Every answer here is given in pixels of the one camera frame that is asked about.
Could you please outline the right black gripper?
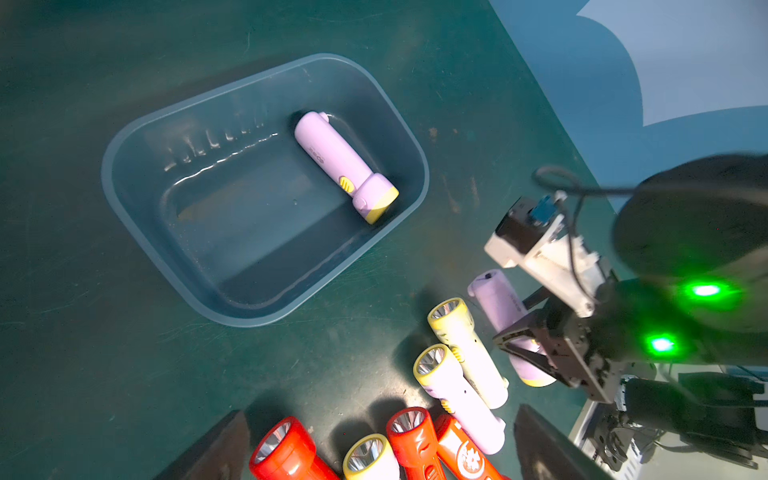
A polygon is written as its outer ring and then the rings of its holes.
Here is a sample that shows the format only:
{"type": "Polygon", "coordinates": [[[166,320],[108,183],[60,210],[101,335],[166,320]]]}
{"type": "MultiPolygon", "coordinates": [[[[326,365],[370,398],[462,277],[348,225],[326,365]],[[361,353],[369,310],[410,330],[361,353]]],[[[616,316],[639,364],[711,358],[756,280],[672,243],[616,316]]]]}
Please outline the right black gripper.
{"type": "Polygon", "coordinates": [[[608,331],[618,323],[610,310],[620,305],[636,281],[608,281],[598,287],[602,302],[580,317],[549,289],[540,287],[522,300],[528,312],[496,334],[496,347],[558,382],[580,388],[592,401],[615,401],[627,363],[610,351],[622,342],[608,331]]]}

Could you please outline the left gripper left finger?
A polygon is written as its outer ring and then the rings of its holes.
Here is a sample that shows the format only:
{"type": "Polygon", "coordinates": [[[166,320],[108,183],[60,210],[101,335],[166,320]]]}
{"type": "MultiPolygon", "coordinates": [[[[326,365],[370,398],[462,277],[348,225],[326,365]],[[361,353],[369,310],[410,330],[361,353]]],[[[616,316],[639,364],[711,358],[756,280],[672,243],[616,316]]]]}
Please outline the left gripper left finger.
{"type": "Polygon", "coordinates": [[[249,447],[250,430],[245,414],[233,410],[156,479],[240,479],[249,447]]]}

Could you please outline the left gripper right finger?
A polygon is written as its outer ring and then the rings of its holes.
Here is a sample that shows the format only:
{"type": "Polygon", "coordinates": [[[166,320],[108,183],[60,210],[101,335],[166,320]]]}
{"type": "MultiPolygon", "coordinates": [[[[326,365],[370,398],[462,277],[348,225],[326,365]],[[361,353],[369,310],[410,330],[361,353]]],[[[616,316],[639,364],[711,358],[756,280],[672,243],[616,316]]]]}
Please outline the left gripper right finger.
{"type": "Polygon", "coordinates": [[[521,404],[514,422],[514,438],[525,480],[611,480],[544,416],[521,404]]]}

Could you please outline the red flashlight white logo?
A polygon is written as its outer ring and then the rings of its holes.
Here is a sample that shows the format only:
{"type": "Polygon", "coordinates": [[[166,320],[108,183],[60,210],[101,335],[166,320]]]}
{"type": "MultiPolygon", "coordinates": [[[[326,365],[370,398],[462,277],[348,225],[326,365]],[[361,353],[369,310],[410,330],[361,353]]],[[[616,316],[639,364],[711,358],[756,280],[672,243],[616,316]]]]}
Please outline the red flashlight white logo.
{"type": "Polygon", "coordinates": [[[494,467],[451,415],[440,415],[435,431],[437,455],[457,479],[509,480],[494,467]]]}

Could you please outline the pale green flashlight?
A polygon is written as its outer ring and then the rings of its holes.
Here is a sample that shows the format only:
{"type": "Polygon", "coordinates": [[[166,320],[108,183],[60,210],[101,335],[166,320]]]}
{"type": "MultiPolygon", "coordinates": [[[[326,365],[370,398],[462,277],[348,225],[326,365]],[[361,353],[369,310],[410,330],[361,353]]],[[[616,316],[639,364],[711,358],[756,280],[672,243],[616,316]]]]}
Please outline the pale green flashlight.
{"type": "Polygon", "coordinates": [[[475,322],[466,302],[460,297],[436,305],[427,321],[437,338],[453,352],[464,376],[491,410],[508,400],[508,381],[504,378],[475,331],[475,322]]]}

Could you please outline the blue-grey plastic storage box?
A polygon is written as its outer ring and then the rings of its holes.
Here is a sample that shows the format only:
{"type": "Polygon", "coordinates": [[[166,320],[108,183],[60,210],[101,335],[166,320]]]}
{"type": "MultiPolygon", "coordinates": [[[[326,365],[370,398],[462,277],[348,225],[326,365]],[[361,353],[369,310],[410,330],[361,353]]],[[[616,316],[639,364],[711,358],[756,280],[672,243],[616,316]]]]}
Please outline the blue-grey plastic storage box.
{"type": "Polygon", "coordinates": [[[290,61],[141,117],[103,157],[112,210],[199,314],[239,328],[285,317],[423,202],[424,151],[374,77],[345,57],[290,61]],[[398,197],[374,224],[294,131],[309,112],[398,197]]]}

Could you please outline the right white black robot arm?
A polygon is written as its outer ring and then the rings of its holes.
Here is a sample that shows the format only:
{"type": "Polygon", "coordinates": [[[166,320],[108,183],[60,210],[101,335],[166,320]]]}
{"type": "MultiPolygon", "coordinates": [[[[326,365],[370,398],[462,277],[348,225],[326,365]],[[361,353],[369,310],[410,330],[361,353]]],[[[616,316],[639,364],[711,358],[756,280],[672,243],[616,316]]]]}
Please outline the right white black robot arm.
{"type": "Polygon", "coordinates": [[[496,346],[571,388],[602,472],[682,453],[749,469],[767,454],[767,159],[735,153],[591,188],[544,166],[486,243],[539,289],[496,346]]]}

